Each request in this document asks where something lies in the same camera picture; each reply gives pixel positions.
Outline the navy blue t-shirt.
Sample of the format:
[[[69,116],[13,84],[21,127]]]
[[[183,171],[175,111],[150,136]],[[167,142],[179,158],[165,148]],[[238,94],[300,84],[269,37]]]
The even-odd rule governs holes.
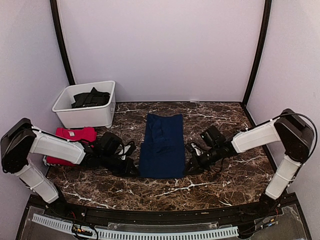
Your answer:
[[[142,178],[180,179],[185,169],[183,115],[147,114],[138,170]]]

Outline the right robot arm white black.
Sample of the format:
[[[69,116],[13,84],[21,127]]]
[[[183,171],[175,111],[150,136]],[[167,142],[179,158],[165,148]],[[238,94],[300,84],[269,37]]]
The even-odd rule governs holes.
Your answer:
[[[255,205],[255,213],[266,217],[275,208],[288,186],[293,183],[305,163],[316,150],[319,133],[310,117],[284,109],[281,114],[253,127],[239,131],[227,138],[214,125],[200,134],[207,149],[191,142],[186,145],[191,154],[184,175],[197,175],[210,169],[218,161],[246,153],[247,151],[279,144],[283,158],[265,188],[262,201]]]

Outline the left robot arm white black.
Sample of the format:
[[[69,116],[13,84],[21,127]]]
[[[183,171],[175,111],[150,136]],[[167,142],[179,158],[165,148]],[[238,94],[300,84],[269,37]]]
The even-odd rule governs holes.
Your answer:
[[[138,177],[140,172],[131,158],[135,150],[134,141],[124,144],[111,132],[95,140],[68,139],[34,126],[28,118],[22,118],[0,139],[2,171],[17,176],[51,204],[51,210],[60,218],[67,218],[71,208],[63,201],[64,195],[58,187],[32,163],[30,155],[53,157],[84,168],[103,167],[114,176]]]

